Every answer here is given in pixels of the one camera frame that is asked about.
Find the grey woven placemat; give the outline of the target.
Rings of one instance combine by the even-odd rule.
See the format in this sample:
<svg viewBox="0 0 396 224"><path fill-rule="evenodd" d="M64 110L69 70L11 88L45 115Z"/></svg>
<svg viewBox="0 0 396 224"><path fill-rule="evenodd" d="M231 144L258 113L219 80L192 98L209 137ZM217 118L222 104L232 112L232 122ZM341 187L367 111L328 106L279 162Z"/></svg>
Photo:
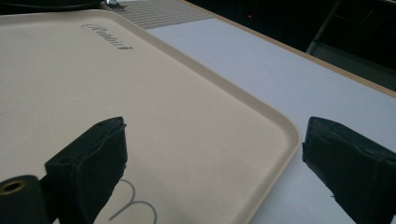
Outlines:
<svg viewBox="0 0 396 224"><path fill-rule="evenodd" d="M102 3L100 8L115 12L145 30L213 18L203 9L181 0L118 0L118 3L118 7Z"/></svg>

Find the beige plastic tray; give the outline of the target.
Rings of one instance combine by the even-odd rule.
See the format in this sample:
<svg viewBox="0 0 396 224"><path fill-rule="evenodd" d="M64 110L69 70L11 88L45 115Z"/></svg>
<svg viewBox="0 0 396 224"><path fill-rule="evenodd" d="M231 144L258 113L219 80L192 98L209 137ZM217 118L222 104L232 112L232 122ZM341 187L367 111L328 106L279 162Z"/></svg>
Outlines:
<svg viewBox="0 0 396 224"><path fill-rule="evenodd" d="M301 144L284 115L116 13L0 16L0 181L123 117L97 224L247 224Z"/></svg>

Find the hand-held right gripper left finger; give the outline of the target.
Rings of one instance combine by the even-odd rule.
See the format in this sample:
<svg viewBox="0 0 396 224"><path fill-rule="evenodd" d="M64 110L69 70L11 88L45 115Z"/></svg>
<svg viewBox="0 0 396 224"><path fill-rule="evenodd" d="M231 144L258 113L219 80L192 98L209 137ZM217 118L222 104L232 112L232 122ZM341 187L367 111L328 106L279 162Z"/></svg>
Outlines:
<svg viewBox="0 0 396 224"><path fill-rule="evenodd" d="M45 163L50 221L93 224L128 161L125 127L122 117L96 123Z"/></svg>

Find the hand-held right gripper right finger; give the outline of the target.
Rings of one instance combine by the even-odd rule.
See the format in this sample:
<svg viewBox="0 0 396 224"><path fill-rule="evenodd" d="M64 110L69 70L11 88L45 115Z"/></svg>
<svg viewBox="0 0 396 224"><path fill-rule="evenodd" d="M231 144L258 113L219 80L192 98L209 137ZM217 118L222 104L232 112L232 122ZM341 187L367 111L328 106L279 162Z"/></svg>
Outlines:
<svg viewBox="0 0 396 224"><path fill-rule="evenodd" d="M357 224L396 216L396 153L338 122L312 117L303 161Z"/></svg>

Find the metal stand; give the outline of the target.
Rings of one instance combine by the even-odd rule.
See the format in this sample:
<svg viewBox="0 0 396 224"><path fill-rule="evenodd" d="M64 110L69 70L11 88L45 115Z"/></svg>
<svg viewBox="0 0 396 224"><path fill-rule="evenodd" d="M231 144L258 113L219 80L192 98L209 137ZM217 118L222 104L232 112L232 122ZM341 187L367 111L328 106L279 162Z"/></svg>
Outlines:
<svg viewBox="0 0 396 224"><path fill-rule="evenodd" d="M396 0L335 0L306 52L320 45L357 55L396 46Z"/></svg>

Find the black round plate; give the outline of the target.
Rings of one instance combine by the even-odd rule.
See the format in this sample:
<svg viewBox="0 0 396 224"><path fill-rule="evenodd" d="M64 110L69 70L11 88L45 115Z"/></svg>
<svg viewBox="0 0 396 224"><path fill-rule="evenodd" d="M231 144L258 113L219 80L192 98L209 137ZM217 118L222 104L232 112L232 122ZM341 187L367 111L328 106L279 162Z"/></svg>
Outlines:
<svg viewBox="0 0 396 224"><path fill-rule="evenodd" d="M82 10L98 7L104 0L0 0L0 15Z"/></svg>

